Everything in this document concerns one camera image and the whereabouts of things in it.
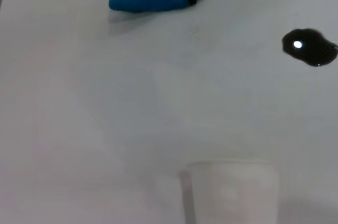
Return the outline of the white paper cup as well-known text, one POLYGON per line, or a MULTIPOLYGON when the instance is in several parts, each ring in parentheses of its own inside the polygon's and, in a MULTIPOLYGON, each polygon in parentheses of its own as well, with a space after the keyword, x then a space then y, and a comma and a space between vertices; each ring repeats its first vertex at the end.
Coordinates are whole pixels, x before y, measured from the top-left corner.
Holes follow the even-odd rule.
POLYGON ((182 182, 187 224, 277 224, 278 174, 270 163, 197 162, 182 182))

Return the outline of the black water stain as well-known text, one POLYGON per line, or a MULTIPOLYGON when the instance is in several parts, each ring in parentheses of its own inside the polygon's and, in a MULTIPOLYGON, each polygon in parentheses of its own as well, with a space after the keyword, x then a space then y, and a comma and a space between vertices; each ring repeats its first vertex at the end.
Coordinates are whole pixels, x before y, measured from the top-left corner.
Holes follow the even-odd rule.
POLYGON ((286 54, 312 67, 325 66, 338 57, 338 45, 314 29, 294 29, 281 42, 286 54))

